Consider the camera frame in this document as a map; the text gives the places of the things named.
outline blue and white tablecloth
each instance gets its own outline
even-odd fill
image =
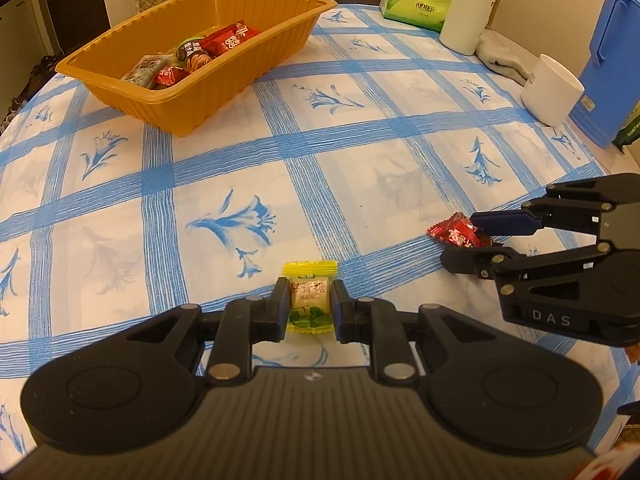
[[[352,296],[440,303],[581,362],[612,444],[638,367],[610,349],[505,323],[493,282],[440,268],[424,232],[602,174],[521,87],[374,7],[322,15],[306,47],[185,138],[104,107],[58,75],[0,138],[0,469],[33,447],[20,389],[48,360],[185,302],[267,294],[283,263],[330,258]],[[537,254],[590,237],[508,241]],[[332,334],[259,344],[255,364],[355,365]]]

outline mug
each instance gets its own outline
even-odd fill
[[[560,126],[584,92],[578,78],[552,57],[540,55],[522,89],[522,102],[537,120]]]

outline yellow candy wrapper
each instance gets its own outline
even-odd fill
[[[338,275],[338,262],[289,262],[282,267],[291,283],[291,312],[287,331],[303,334],[331,332],[329,287]]]

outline blue plastic pitcher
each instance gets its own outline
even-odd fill
[[[606,148],[640,101],[640,0],[605,0],[589,50],[570,117]]]

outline orange plastic basket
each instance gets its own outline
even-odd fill
[[[185,136],[306,43],[333,0],[169,0],[108,30],[58,63],[106,105]],[[146,54],[238,20],[260,34],[174,86],[148,90],[120,79]]]

